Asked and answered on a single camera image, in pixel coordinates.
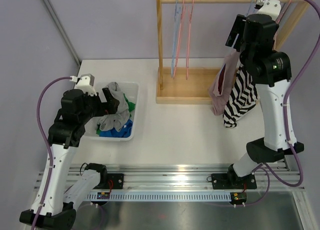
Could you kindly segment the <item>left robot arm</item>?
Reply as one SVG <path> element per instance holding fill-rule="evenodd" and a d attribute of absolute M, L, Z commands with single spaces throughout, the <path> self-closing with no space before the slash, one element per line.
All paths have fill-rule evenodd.
<path fill-rule="evenodd" d="M 61 108 L 44 138 L 48 149 L 44 176 L 32 206 L 20 214 L 21 223 L 32 229 L 71 229 L 79 206 L 93 189 L 114 188 L 106 166 L 98 163 L 88 164 L 69 189 L 65 185 L 85 125 L 94 117 L 115 112 L 117 105 L 110 93 L 107 102 L 102 102 L 98 93 L 81 89 L 64 92 Z"/>

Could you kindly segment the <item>blue tank top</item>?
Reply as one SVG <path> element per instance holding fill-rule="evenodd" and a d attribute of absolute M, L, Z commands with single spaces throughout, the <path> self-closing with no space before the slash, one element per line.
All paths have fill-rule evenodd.
<path fill-rule="evenodd" d="M 101 131 L 99 128 L 96 130 L 96 134 L 99 137 L 109 137 L 109 138 L 128 138 L 131 135 L 133 127 L 133 122 L 129 119 L 127 123 L 120 129 L 116 131 L 115 128 L 108 131 Z"/>

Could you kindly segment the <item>grey tank top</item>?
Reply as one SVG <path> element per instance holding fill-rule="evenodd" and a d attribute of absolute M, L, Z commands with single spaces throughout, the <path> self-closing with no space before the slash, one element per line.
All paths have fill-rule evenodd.
<path fill-rule="evenodd" d="M 117 132 L 120 132 L 122 127 L 130 119 L 129 106 L 125 100 L 124 93 L 117 82 L 109 83 L 106 88 L 109 89 L 111 95 L 119 101 L 119 105 L 114 114 L 107 114 L 101 117 L 97 124 L 101 131 L 115 129 Z"/>

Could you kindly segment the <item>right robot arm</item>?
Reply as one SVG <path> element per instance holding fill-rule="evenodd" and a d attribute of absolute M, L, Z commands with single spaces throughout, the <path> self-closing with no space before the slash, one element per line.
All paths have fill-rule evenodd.
<path fill-rule="evenodd" d="M 237 15 L 226 42 L 229 47 L 235 43 L 240 62 L 252 77 L 264 121 L 264 137 L 247 143 L 246 154 L 228 168 L 227 183 L 235 189 L 250 182 L 260 164 L 282 160 L 286 155 L 296 156 L 304 150 L 291 122 L 287 94 L 292 76 L 290 59 L 286 53 L 273 49 L 278 28 L 269 15 Z"/>

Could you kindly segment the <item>green tank top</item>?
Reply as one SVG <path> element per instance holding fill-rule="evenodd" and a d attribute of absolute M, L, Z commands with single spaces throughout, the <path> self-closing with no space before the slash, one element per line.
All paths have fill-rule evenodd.
<path fill-rule="evenodd" d="M 125 100 L 126 100 L 126 102 L 128 103 L 128 110 L 129 110 L 129 112 L 130 112 L 130 118 L 129 119 L 131 119 L 131 112 L 135 109 L 135 103 L 133 103 L 133 102 L 130 102 L 128 99 L 127 99 L 127 97 L 125 96 L 125 94 L 124 94 L 124 98 L 125 98 Z"/>

